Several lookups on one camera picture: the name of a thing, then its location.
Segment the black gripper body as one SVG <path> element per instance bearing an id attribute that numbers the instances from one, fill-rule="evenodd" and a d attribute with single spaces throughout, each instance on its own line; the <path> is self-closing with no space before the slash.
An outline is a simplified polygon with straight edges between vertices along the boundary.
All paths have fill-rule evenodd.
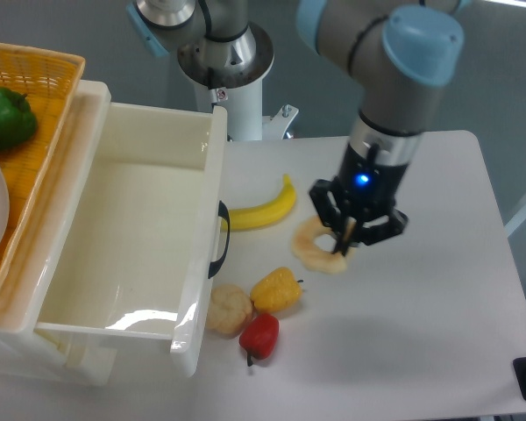
<path id="1" fill-rule="evenodd" d="M 346 219 L 353 217 L 358 224 L 353 238 L 366 246 L 401 235 L 409 221 L 395 208 L 395 194 L 408 166 L 381 164 L 381 152 L 377 145 L 365 153 L 347 146 L 338 174 L 330 180 L 316 180 L 340 185 Z"/>

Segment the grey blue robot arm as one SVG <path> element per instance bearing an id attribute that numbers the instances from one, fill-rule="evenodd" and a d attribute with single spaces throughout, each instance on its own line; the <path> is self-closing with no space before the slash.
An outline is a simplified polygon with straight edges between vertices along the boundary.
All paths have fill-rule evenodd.
<path id="1" fill-rule="evenodd" d="M 364 89 L 338 174 L 309 195 L 337 253 L 400 235 L 395 195 L 445 87 L 464 32 L 460 1 L 302 1 L 302 40 Z M 151 54 L 176 52 L 200 111 L 222 106 L 234 140 L 261 140 L 278 122 L 262 114 L 274 63 L 268 34 L 245 1 L 132 1 L 127 14 Z"/>

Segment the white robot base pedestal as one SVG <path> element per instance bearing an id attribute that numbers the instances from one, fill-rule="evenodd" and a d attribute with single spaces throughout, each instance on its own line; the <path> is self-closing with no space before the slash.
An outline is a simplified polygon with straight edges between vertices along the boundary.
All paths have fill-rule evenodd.
<path id="1" fill-rule="evenodd" d="M 269 35 L 250 23 L 233 40 L 207 37 L 178 49 L 182 73 L 195 92 L 196 108 L 227 111 L 228 138 L 233 141 L 290 139 L 289 127 L 299 109 L 285 103 L 273 115 L 263 113 L 263 81 L 274 64 Z"/>

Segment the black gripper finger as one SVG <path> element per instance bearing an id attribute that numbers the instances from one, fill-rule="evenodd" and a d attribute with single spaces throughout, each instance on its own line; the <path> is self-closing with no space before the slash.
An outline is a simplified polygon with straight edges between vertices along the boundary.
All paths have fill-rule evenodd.
<path id="1" fill-rule="evenodd" d="M 337 241 L 331 251 L 332 254 L 347 255 L 352 248 L 359 246 L 359 242 L 353 238 L 353 232 L 357 225 L 357 220 L 353 217 L 348 217 L 345 220 L 344 230 L 337 236 Z"/>
<path id="2" fill-rule="evenodd" d="M 310 199 L 323 226 L 333 232 L 345 230 L 345 193 L 337 182 L 314 182 Z"/>

